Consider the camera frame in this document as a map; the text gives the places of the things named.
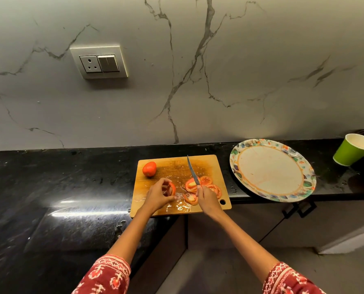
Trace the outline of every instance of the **black granite counter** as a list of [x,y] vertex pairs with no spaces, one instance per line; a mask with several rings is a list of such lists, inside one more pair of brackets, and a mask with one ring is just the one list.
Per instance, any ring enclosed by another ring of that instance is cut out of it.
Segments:
[[[364,199],[364,159],[332,160],[340,139],[286,141],[318,176],[311,200]],[[235,143],[0,152],[0,293],[70,293],[130,222],[138,160],[216,154],[232,203],[269,202],[230,171]],[[176,217],[151,219],[134,274]]]

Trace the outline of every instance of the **person's left arm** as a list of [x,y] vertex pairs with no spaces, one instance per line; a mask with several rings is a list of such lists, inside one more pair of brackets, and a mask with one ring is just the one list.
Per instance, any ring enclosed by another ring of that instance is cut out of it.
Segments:
[[161,178],[150,187],[143,206],[137,211],[126,230],[107,254],[96,260],[72,294],[107,294],[110,291],[126,293],[131,272],[130,263],[149,218],[176,198],[163,195],[162,186],[170,182],[171,180],[167,178]]

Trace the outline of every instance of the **green paper cup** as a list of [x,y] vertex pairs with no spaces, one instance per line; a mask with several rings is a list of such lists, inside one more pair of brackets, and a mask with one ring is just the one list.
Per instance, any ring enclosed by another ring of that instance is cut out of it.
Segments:
[[364,135],[351,133],[346,135],[333,160],[342,166],[351,166],[362,157],[364,157]]

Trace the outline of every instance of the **wet cutting board surface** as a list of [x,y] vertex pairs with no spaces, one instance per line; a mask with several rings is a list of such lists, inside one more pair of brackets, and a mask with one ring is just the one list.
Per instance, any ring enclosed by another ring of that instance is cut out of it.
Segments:
[[[231,202],[228,197],[227,188],[224,183],[223,175],[220,170],[216,155],[189,156],[189,159],[193,170],[198,177],[207,175],[213,179],[213,184],[217,185],[222,191],[222,197],[219,199],[219,201],[224,203],[224,205],[221,205],[221,207],[223,209],[230,209]],[[155,176],[152,178],[147,178],[142,173],[142,168],[146,163],[151,161],[156,163],[157,170]],[[186,193],[184,190],[185,182],[187,182],[192,177],[186,157],[148,159],[140,160],[137,165],[136,180],[130,211],[131,217],[134,217],[137,210],[144,204],[149,188],[163,177],[173,181],[176,187],[176,195],[179,197],[179,200],[171,202],[170,204],[166,204],[163,208],[155,212],[153,214],[154,216],[202,212],[199,204],[190,205],[184,200],[182,196],[183,193]]]

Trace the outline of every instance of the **person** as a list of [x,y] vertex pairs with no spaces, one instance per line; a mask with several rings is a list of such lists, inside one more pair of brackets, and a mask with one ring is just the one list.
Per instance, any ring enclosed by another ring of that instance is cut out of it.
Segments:
[[[150,187],[143,206],[126,230],[107,254],[96,260],[72,294],[126,293],[131,272],[129,265],[149,218],[165,204],[178,198],[163,195],[162,186],[170,182],[167,178],[161,178]],[[306,277],[287,264],[279,262],[244,232],[222,210],[212,190],[205,186],[197,186],[197,196],[202,211],[225,230],[259,281],[263,283],[263,294],[325,294]]]

